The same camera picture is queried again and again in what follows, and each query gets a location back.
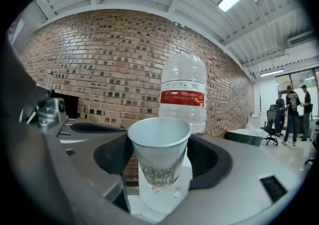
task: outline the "air conditioner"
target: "air conditioner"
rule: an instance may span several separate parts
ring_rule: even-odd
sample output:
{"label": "air conditioner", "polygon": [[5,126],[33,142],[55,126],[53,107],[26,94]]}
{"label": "air conditioner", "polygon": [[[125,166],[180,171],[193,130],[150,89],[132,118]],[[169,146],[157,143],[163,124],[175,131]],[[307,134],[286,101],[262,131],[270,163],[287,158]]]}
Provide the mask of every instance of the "air conditioner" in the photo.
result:
{"label": "air conditioner", "polygon": [[300,35],[297,35],[297,36],[294,36],[292,38],[289,38],[287,40],[288,42],[288,47],[291,47],[291,46],[295,46],[297,44],[301,44],[301,43],[304,43],[306,41],[309,41],[311,39],[314,39],[316,37],[316,34],[314,31],[307,31],[305,33],[302,33]]}

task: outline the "paper cup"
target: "paper cup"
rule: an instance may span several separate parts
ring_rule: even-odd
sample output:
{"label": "paper cup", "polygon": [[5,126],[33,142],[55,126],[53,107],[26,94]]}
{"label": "paper cup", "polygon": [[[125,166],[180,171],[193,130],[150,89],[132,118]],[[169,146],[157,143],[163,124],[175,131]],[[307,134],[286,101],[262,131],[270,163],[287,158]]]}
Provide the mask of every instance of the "paper cup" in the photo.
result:
{"label": "paper cup", "polygon": [[157,117],[140,120],[128,131],[148,183],[165,187],[177,181],[190,137],[187,122]]}

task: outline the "window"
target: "window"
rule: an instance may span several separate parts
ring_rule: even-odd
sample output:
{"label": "window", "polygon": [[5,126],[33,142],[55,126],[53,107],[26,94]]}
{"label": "window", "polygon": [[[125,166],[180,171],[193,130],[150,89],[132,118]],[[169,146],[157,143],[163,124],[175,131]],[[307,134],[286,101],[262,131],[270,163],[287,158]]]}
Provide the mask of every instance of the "window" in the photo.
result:
{"label": "window", "polygon": [[317,83],[319,83],[319,68],[315,68]]}
{"label": "window", "polygon": [[300,89],[300,87],[304,84],[307,86],[307,89],[317,87],[316,77],[313,70],[298,72],[291,74],[290,76],[294,90]]}
{"label": "window", "polygon": [[280,92],[286,92],[287,86],[291,85],[290,76],[278,76],[276,77],[277,90]]}

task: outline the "floor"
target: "floor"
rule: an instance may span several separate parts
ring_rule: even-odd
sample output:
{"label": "floor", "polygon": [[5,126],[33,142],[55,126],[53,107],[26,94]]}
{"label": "floor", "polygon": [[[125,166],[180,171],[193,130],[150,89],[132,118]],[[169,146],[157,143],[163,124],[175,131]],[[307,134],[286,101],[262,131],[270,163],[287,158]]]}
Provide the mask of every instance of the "floor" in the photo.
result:
{"label": "floor", "polygon": [[278,146],[274,142],[269,142],[266,146],[266,140],[263,140],[260,148],[272,154],[278,160],[280,160],[289,169],[295,172],[298,176],[304,177],[307,175],[311,168],[311,164],[305,165],[305,161],[314,157],[316,150],[313,147],[313,143],[309,140],[301,142],[301,138],[297,138],[296,146],[292,145],[292,134],[288,137],[288,143],[286,146],[281,144],[284,140],[284,136],[276,137],[278,140]]}

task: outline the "vent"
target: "vent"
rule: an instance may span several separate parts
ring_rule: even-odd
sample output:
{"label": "vent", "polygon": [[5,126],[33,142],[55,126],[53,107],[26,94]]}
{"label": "vent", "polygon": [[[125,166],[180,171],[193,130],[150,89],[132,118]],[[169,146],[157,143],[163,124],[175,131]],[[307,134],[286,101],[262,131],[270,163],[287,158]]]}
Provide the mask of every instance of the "vent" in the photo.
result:
{"label": "vent", "polygon": [[272,202],[279,200],[284,194],[287,193],[284,186],[277,180],[275,176],[270,176],[260,179],[260,182],[263,184],[266,192],[268,193]]}
{"label": "vent", "polygon": [[70,126],[70,129],[77,133],[118,133],[125,130],[120,128],[111,128],[106,126],[100,126],[92,123],[74,123]]}
{"label": "vent", "polygon": [[316,37],[316,34],[315,32],[313,31],[308,31],[308,32],[305,32],[303,34],[300,34],[298,36],[294,36],[292,38],[289,38],[287,40],[288,42],[288,46],[291,47],[291,46],[295,46],[297,44],[301,44],[301,43],[304,43],[310,39],[313,39]]}

